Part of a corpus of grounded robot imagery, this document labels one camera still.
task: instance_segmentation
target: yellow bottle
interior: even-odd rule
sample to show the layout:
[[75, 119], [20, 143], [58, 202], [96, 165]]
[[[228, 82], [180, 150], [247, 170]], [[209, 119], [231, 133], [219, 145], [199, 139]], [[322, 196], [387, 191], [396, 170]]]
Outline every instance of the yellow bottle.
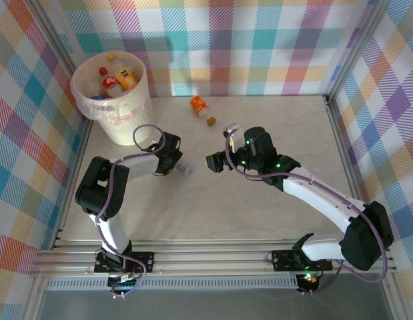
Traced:
[[113, 65], [113, 67], [115, 67], [115, 70], [117, 70], [115, 78], [119, 81], [124, 90], [130, 90], [137, 86], [138, 81], [133, 76], [129, 67], [125, 66], [124, 61], [121, 59], [116, 59], [114, 53], [108, 54], [107, 60]]

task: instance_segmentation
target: small brown object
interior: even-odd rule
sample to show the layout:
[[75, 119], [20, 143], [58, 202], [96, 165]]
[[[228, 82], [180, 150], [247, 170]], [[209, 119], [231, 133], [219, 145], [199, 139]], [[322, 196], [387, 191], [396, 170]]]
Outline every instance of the small brown object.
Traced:
[[215, 122], [217, 122], [217, 121], [215, 120], [214, 117], [210, 117], [208, 120], [206, 120], [206, 123], [207, 123], [209, 126], [215, 125]]

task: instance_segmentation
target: floor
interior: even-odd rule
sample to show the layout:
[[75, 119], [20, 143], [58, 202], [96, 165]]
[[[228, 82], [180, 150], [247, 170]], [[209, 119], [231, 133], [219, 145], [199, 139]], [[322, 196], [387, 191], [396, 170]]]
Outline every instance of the floor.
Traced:
[[139, 290], [124, 300], [111, 299], [106, 290], [45, 291], [38, 319], [393, 318], [381, 285], [341, 275], [329, 289], [313, 297], [301, 297], [294, 289]]
[[[121, 218], [130, 239], [297, 239], [309, 232], [338, 229], [299, 199], [262, 182], [247, 181], [231, 171], [210, 171], [205, 156], [224, 149], [222, 128], [237, 122], [243, 130], [262, 126], [278, 153], [299, 161], [317, 178], [350, 194], [325, 105], [321, 97], [205, 98], [213, 127], [199, 119], [189, 98], [152, 99], [156, 124], [181, 137], [189, 176], [143, 176], [127, 184]], [[112, 143], [94, 123], [77, 185], [91, 159], [136, 153], [136, 147]], [[99, 239], [92, 221], [72, 201], [64, 240]]]

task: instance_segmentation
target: bottle cap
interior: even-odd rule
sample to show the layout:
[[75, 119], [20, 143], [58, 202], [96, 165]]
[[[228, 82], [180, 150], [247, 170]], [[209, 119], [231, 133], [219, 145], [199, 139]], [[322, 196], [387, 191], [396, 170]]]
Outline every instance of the bottle cap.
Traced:
[[108, 73], [107, 68], [104, 68], [104, 67], [99, 68], [100, 75], [106, 75], [107, 73]]
[[208, 120], [206, 120], [206, 123], [207, 123], [209, 126], [215, 125], [215, 122], [217, 122], [217, 121], [216, 121], [216, 119], [215, 119], [214, 117], [210, 117]]
[[114, 54], [114, 53], [109, 53], [109, 54], [107, 55], [107, 60], [108, 60], [109, 62], [114, 61], [114, 60], [115, 60], [115, 54]]

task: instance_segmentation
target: metal frame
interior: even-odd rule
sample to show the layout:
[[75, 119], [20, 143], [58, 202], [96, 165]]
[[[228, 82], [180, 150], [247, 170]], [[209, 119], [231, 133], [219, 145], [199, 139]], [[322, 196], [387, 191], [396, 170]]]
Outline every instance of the metal frame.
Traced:
[[377, 28], [379, 22], [382, 20], [382, 17], [385, 14], [390, 2], [391, 0], [376, 0], [375, 6], [372, 8], [369, 16], [366, 18], [366, 23], [363, 26], [362, 30], [359, 32], [358, 38], [355, 44], [353, 44], [353, 48], [351, 49], [346, 62], [342, 66], [340, 74], [338, 75], [334, 85], [330, 90], [330, 101], [334, 101], [336, 99], [338, 93], [346, 83], [359, 57], [362, 55], [366, 45], [371, 39], [373, 32]]
[[[324, 103], [326, 106], [326, 112], [328, 114], [332, 131], [334, 133], [335, 142], [340, 154], [344, 171], [346, 172], [348, 184], [352, 196], [357, 199], [361, 199], [361, 193], [359, 190], [358, 182], [353, 171], [353, 166], [350, 164], [350, 158], [348, 156], [348, 148], [342, 138], [342, 132], [338, 126], [338, 120], [335, 115], [336, 103], [334, 100], [324, 97]], [[390, 310], [393, 314], [393, 318], [397, 320], [413, 319], [413, 312], [409, 305], [408, 298], [405, 292], [402, 290], [400, 281], [396, 272], [391, 272], [382, 282], [384, 292], [387, 297]]]
[[[266, 261], [266, 255], [272, 250], [290, 250], [294, 244], [290, 240], [275, 239], [134, 241], [133, 250], [155, 252], [154, 269], [149, 277], [287, 275], [288, 272], [275, 272], [272, 264]], [[32, 275], [101, 277], [93, 274], [95, 252], [99, 248], [100, 241], [57, 241], [54, 250], [39, 252]], [[388, 266], [389, 272], [396, 270], [390, 253]], [[380, 259], [367, 273], [379, 273], [381, 268]]]
[[71, 175], [69, 180], [67, 194], [65, 195], [63, 204], [59, 210], [58, 222], [53, 228], [53, 236], [49, 242], [50, 250], [53, 250], [56, 240], [61, 238], [59, 233], [62, 232], [64, 228], [65, 220], [67, 219], [68, 209], [70, 207], [70, 203], [73, 201], [73, 192], [75, 190], [75, 185], [77, 183], [77, 177], [79, 176], [81, 162], [83, 161], [83, 156], [85, 155], [87, 142], [91, 134], [92, 125], [93, 121], [86, 119], [86, 128], [83, 132], [83, 137], [81, 138], [79, 153], [77, 154], [77, 158], [74, 163], [73, 174]]
[[39, 313], [41, 299], [47, 284], [46, 277], [33, 278], [32, 288], [27, 303], [20, 309], [18, 319], [35, 320]]
[[52, 22], [49, 20], [43, 6], [40, 4], [39, 0], [24, 0], [24, 2], [31, 14], [34, 16], [37, 24], [40, 26], [40, 29], [45, 34], [47, 41], [64, 67], [64, 70], [71, 76], [76, 67], [64, 44], [59, 38], [58, 33], [53, 27]]
[[[138, 287], [139, 290], [184, 289], [297, 289], [296, 275], [257, 276], [195, 276], [148, 277]], [[93, 291], [107, 290], [107, 277], [50, 277], [45, 290], [48, 291]]]
[[81, 47], [81, 44], [79, 40], [77, 39], [77, 36], [71, 27], [71, 24], [67, 17], [65, 16], [64, 9], [60, 3], [59, 0], [49, 0], [49, 4], [52, 8], [52, 10], [56, 14], [56, 19], [58, 20], [58, 23], [60, 24], [61, 28], [65, 32], [65, 35], [68, 38], [68, 41], [70, 42], [71, 46], [73, 47], [75, 55], [73, 56], [73, 60], [77, 66], [81, 65], [85, 60], [86, 60], [86, 54], [83, 48]]

